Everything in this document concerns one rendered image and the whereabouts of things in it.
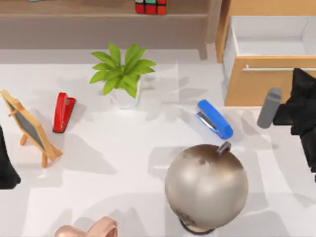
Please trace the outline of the pale grey rounded box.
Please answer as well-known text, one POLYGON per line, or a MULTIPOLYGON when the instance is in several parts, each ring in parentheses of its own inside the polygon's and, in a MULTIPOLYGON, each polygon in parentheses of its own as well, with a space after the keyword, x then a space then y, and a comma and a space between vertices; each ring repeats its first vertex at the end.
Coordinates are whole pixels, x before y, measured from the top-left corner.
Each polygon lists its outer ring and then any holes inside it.
POLYGON ((257 125, 262 129, 267 129, 273 123, 274 117, 281 104, 282 91, 278 87, 272 87, 264 100, 261 111, 257 118, 257 125))

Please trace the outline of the pale wooden drawer front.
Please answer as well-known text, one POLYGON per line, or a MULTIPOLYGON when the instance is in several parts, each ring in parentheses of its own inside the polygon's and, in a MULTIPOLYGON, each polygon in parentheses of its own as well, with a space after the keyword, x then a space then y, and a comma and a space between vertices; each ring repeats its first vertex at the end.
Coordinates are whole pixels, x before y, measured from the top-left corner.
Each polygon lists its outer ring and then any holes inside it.
POLYGON ((233 59, 225 106, 261 106, 272 87, 282 91, 282 101, 292 89, 292 71, 245 72, 255 68, 301 68, 316 77, 316 56, 236 56, 233 59))

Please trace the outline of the white drawer inside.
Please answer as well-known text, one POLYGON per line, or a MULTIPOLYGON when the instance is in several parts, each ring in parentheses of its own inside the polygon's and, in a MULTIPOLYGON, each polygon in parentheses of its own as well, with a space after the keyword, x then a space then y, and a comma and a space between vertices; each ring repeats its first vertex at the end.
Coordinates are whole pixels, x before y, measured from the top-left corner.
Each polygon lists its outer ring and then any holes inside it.
POLYGON ((223 55, 230 77, 236 56, 316 56, 316 16, 232 16, 223 55))

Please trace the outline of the blue stapler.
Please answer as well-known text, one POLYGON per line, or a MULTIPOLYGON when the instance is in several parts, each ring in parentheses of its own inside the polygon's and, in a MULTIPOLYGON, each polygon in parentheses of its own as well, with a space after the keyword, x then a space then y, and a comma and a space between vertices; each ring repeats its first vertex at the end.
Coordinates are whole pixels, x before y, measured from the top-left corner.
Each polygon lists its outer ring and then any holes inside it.
POLYGON ((197 107, 199 111, 196 113, 196 117, 211 129, 211 131, 224 140, 233 136, 233 129, 230 124, 207 100, 200 100, 197 103, 197 107))

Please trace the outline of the wooden cabinet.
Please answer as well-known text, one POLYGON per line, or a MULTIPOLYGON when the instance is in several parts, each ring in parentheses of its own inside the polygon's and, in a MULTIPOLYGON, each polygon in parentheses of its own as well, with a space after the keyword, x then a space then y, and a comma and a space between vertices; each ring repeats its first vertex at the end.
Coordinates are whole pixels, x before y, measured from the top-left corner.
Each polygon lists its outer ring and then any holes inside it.
POLYGON ((222 0, 215 48, 223 62, 231 16, 316 16, 316 0, 222 0))

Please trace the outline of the grey brown globe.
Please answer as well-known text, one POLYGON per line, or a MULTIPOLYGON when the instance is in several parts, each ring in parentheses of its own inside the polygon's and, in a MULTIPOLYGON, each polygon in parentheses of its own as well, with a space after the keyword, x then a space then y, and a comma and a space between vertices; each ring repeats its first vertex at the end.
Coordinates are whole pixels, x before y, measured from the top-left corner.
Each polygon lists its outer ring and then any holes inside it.
POLYGON ((182 151, 167 169, 165 196, 188 232, 206 235, 243 210, 248 178, 230 142, 195 145, 182 151))

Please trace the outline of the multicoloured puzzle cube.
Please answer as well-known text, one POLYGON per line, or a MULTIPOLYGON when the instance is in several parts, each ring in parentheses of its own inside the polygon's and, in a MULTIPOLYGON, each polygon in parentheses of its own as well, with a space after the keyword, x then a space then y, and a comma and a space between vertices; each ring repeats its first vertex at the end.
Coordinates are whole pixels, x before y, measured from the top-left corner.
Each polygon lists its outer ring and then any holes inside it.
POLYGON ((137 14, 165 15, 167 0, 134 0, 137 14))

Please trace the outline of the green plant in white pot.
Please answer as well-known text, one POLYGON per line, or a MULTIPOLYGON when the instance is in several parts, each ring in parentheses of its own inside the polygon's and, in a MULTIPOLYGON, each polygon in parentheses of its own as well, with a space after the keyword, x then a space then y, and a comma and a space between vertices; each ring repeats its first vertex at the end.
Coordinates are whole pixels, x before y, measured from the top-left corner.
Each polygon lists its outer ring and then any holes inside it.
POLYGON ((139 102, 141 77, 153 73, 156 64, 143 58, 147 49, 137 43, 131 45, 124 55, 113 43, 108 45, 108 50, 109 53, 91 53, 100 62, 93 66, 96 72, 89 83, 103 82, 103 95, 111 95, 113 102, 121 109, 132 109, 139 102))

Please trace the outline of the rose gold trophy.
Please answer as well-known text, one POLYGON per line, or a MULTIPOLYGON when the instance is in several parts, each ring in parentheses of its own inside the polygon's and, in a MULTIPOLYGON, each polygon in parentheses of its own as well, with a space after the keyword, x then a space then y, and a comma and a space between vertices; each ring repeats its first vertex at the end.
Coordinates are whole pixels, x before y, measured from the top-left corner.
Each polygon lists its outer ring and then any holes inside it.
POLYGON ((64 225, 55 232, 54 237, 118 237, 117 222, 105 216, 86 232, 72 225, 64 225))

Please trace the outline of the red stapler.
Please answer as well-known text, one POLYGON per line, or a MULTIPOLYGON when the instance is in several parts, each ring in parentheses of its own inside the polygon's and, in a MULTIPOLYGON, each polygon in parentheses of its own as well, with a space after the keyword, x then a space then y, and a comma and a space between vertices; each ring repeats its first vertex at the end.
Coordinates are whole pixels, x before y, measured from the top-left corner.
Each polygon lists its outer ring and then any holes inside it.
POLYGON ((60 92, 57 96, 52 131, 64 133, 70 120, 76 99, 67 93, 60 92))

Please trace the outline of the wooden open shelf unit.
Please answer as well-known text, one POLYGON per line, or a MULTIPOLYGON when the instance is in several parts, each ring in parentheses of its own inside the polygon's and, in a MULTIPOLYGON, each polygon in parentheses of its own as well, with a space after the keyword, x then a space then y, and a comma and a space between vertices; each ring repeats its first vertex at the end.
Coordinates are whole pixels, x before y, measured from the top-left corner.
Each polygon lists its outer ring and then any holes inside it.
POLYGON ((134 0, 0 0, 0 62, 76 62, 109 43, 126 49, 189 50, 207 57, 223 0, 168 0, 165 15, 134 0))

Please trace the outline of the wooden framed blackboard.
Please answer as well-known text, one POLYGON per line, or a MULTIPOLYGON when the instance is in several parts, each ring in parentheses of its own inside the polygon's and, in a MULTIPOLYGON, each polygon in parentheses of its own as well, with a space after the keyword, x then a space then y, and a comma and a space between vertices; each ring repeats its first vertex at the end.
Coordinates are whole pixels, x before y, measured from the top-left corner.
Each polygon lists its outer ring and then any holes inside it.
POLYGON ((54 162, 63 153, 53 146, 42 124, 23 107, 18 99, 12 97, 5 89, 0 91, 0 95, 9 108, 8 116, 15 119, 17 126, 23 133, 20 145, 25 145, 27 140, 32 141, 42 152, 42 167, 47 168, 49 161, 54 162))

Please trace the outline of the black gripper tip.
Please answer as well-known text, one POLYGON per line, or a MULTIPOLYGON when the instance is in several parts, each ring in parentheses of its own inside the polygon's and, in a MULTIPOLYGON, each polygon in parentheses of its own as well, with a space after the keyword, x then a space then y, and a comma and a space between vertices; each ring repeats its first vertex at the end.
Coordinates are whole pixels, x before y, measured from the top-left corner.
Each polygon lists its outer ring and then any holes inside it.
POLYGON ((0 190, 11 190, 21 183, 21 178, 13 167, 5 145, 0 125, 0 190))

